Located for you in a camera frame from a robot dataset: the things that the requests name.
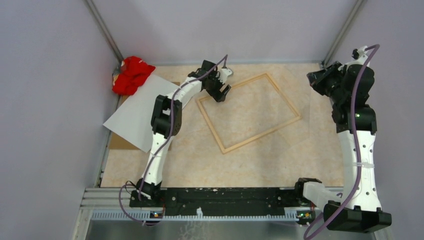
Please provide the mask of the wooden picture frame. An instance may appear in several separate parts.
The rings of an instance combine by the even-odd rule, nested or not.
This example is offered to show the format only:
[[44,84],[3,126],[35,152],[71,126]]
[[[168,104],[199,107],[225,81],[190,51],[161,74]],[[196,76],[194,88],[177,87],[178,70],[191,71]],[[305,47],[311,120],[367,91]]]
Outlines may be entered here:
[[267,72],[233,85],[224,102],[204,96],[196,103],[223,154],[302,118],[293,101]]

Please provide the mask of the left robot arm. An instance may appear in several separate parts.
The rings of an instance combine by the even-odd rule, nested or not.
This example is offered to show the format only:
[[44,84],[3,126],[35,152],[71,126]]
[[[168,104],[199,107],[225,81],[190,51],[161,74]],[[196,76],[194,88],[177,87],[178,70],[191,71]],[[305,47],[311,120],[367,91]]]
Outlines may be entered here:
[[206,91],[216,102],[225,101],[231,86],[227,80],[234,71],[227,67],[223,58],[218,63],[208,60],[189,73],[180,86],[167,95],[158,95],[151,116],[152,146],[146,168],[136,184],[134,199],[154,207],[160,202],[163,169],[169,147],[182,127],[184,106],[196,94]]

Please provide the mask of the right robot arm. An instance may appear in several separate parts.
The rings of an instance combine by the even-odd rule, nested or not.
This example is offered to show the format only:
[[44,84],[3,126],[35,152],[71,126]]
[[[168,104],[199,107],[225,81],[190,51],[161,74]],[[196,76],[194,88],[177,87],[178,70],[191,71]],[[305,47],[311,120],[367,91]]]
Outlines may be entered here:
[[299,206],[312,202],[321,209],[325,227],[333,231],[372,233],[392,224],[384,212],[375,183],[375,111],[367,104],[375,82],[367,66],[335,62],[307,74],[310,86],[332,102],[332,119],[341,144],[343,191],[336,194],[316,178],[300,178],[293,200]]

